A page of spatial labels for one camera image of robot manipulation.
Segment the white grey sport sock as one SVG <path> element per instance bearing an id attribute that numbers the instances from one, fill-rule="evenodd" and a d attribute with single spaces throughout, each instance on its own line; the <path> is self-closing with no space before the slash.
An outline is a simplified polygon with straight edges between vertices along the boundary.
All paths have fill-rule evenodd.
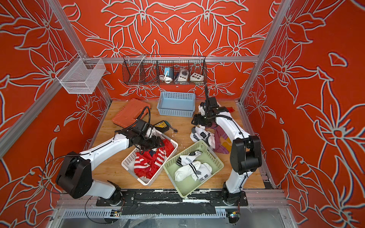
<path id="1" fill-rule="evenodd" d="M 181 155 L 178 157 L 176 164 L 180 167 L 189 165 L 192 162 L 194 162 L 201 154 L 202 154 L 202 152 L 195 151 L 195 152 L 189 153 L 188 155 Z"/>
<path id="2" fill-rule="evenodd" d="M 216 143 L 214 133 L 206 131 L 201 127 L 195 126 L 192 128 L 190 139 L 195 143 L 198 141 L 204 141 L 211 149 L 215 149 Z"/>

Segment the red christmas sock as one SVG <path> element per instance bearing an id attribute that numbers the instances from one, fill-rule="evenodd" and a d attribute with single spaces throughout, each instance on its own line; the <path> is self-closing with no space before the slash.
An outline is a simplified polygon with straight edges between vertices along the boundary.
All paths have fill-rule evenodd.
<path id="1" fill-rule="evenodd" d="M 163 139 L 163 144 L 164 144 L 164 147 L 162 148 L 162 150 L 165 153 L 165 157 L 169 157 L 171 155 L 171 153 L 174 151 L 175 147 L 171 143 L 171 141 L 168 139 Z"/>

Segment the red white striped sock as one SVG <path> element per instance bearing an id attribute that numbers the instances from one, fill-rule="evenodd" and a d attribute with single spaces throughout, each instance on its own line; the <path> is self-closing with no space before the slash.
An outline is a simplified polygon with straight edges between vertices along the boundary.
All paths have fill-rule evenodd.
<path id="1" fill-rule="evenodd" d="M 147 178 L 152 179 L 153 176 L 157 173 L 157 171 L 162 167 L 165 161 L 165 153 L 164 151 L 159 148 L 156 151 L 158 153 L 157 159 L 155 161 L 147 162 L 144 159 L 143 153 L 136 152 L 136 159 L 134 164 L 134 173 L 139 178 Z"/>

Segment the white sock black stripes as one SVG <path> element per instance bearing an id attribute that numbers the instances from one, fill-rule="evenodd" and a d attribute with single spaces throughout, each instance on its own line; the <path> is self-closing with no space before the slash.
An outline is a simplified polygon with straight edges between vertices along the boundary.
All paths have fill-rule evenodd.
<path id="1" fill-rule="evenodd" d="M 201 164 L 200 161 L 194 161 L 189 165 L 180 167 L 175 172 L 175 181 L 180 182 L 180 181 L 185 180 L 187 177 L 192 177 L 193 169 L 192 169 L 191 165 L 194 165 L 198 169 L 200 164 Z"/>

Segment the small white sock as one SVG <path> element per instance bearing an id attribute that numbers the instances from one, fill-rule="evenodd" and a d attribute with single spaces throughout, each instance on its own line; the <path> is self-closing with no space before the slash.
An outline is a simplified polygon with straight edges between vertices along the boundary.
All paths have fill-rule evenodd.
<path id="1" fill-rule="evenodd" d="M 204 182 L 212 176 L 212 168 L 208 163 L 200 164 L 197 169 L 194 165 L 191 165 L 193 169 L 192 178 L 194 181 Z"/>

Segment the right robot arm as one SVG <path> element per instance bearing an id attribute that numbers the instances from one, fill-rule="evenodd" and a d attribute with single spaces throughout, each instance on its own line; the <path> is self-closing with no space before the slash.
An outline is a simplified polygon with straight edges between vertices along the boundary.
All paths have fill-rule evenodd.
<path id="1" fill-rule="evenodd" d="M 231 174 L 222 188 L 222 201 L 227 205 L 237 203 L 248 178 L 262 165 L 261 141 L 245 132 L 229 112 L 216 115 L 195 114 L 193 125 L 210 127 L 217 125 L 232 142 L 230 152 Z"/>

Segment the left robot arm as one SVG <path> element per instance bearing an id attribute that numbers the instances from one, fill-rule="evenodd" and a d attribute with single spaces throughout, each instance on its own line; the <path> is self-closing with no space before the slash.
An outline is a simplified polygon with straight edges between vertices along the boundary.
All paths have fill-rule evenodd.
<path id="1" fill-rule="evenodd" d="M 95 196 L 104 198 L 116 205 L 122 199 L 121 188 L 113 182 L 93 179 L 92 172 L 105 160 L 135 145 L 140 150 L 151 150 L 164 146 L 164 138 L 136 133 L 132 130 L 118 130 L 108 141 L 81 153 L 71 152 L 63 160 L 56 177 L 56 184 L 72 198 Z"/>

